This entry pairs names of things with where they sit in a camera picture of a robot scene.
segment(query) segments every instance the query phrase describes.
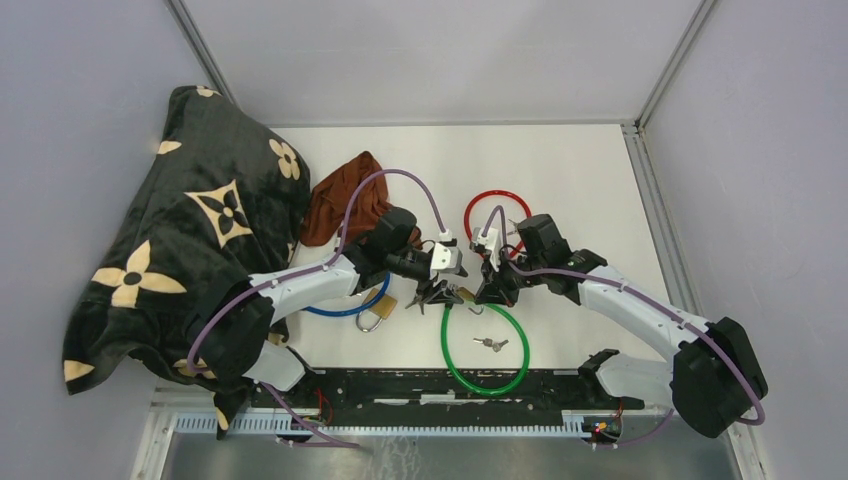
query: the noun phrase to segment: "white wall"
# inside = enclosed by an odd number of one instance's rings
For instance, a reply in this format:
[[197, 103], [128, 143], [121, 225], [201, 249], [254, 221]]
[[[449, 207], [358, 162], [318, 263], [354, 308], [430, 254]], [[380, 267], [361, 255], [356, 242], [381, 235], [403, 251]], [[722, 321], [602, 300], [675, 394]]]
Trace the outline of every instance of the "white wall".
[[187, 0], [273, 126], [635, 118], [699, 0]]
[[773, 478], [845, 478], [848, 2], [724, 1], [647, 128], [697, 293], [748, 330]]
[[69, 398], [62, 339], [153, 161], [168, 95], [206, 78], [164, 2], [0, 6], [0, 478], [128, 478], [155, 377]]

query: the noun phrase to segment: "gray floor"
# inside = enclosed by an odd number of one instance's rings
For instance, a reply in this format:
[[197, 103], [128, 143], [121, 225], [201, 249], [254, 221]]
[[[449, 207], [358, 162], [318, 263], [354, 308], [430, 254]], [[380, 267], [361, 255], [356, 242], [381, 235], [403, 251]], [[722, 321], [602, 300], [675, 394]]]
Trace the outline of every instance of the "gray floor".
[[[628, 435], [649, 428], [628, 419]], [[730, 442], [703, 438], [681, 420], [655, 439], [617, 451], [576, 439], [360, 437], [359, 450], [291, 449], [273, 438], [175, 435], [164, 479], [739, 479]]]

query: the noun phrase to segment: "green ring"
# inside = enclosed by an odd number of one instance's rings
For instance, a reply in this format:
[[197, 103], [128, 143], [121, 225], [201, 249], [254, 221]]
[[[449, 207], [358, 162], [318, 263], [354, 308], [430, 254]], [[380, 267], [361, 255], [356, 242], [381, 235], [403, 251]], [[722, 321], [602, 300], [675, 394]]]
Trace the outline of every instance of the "green ring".
[[504, 318], [509, 320], [509, 323], [515, 327], [515, 331], [518, 332], [518, 336], [521, 337], [521, 344], [524, 347], [524, 362], [521, 365], [521, 370], [518, 371], [518, 375], [508, 384], [499, 388], [483, 388], [474, 385], [469, 382], [462, 374], [459, 373], [456, 366], [453, 364], [453, 360], [451, 360], [450, 351], [448, 351], [448, 319], [450, 318], [450, 307], [445, 307], [445, 313], [442, 314], [442, 355], [445, 357], [445, 363], [448, 364], [448, 369], [456, 378], [456, 380], [468, 390], [478, 394], [484, 395], [487, 397], [497, 397], [500, 395], [504, 395], [506, 393], [515, 390], [515, 388], [521, 384], [524, 380], [524, 377], [527, 376], [527, 371], [530, 369], [530, 344], [527, 342], [527, 336], [524, 334], [524, 330], [521, 328], [521, 325], [518, 324], [518, 321], [512, 317], [506, 310], [496, 306], [496, 305], [484, 305], [486, 308], [494, 310], [497, 313], [500, 313]]

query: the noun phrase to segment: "table surface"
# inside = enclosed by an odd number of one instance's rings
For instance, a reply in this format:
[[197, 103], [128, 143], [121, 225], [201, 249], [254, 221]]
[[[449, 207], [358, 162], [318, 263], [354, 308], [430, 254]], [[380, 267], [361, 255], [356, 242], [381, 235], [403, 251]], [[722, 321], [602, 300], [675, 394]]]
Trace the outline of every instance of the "table surface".
[[[549, 213], [573, 249], [589, 248], [659, 298], [667, 298], [653, 240], [618, 125], [511, 125], [345, 127], [277, 129], [296, 148], [312, 173], [313, 186], [360, 152], [369, 150], [383, 168], [402, 168], [431, 189], [445, 224], [460, 240], [470, 276], [457, 280], [475, 292], [481, 259], [468, 249], [462, 215], [468, 202], [490, 189], [510, 190], [533, 213]], [[423, 237], [438, 228], [425, 195], [408, 178], [387, 177], [389, 200], [412, 211]], [[482, 225], [502, 203], [507, 217], [523, 219], [508, 199], [481, 201], [471, 216]], [[517, 235], [510, 237], [517, 243]], [[294, 265], [332, 251], [298, 247]], [[398, 299], [392, 315], [373, 333], [360, 332], [353, 318], [324, 318], [306, 312], [289, 317], [289, 345], [314, 367], [444, 368], [439, 343], [442, 307], [405, 310], [415, 283], [393, 276], [388, 293]], [[350, 308], [362, 297], [327, 301], [325, 308]], [[604, 348], [640, 358], [659, 356], [612, 320], [552, 295], [544, 287], [521, 292], [511, 310], [527, 334], [532, 368], [573, 368]], [[517, 368], [518, 335], [499, 315], [475, 316], [464, 307], [451, 315], [449, 346], [454, 362], [466, 368]], [[495, 353], [475, 337], [509, 339]]]

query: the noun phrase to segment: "black blanket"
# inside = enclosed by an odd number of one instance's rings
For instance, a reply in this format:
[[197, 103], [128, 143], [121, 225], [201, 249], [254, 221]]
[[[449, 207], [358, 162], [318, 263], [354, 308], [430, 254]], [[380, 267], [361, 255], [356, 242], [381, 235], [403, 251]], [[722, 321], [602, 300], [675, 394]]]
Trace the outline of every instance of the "black blanket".
[[183, 320], [221, 272], [288, 267], [309, 198], [309, 169], [283, 139], [213, 90], [174, 90], [150, 172], [71, 315], [68, 392], [99, 385], [129, 355], [215, 392], [223, 435], [250, 383], [190, 374]]

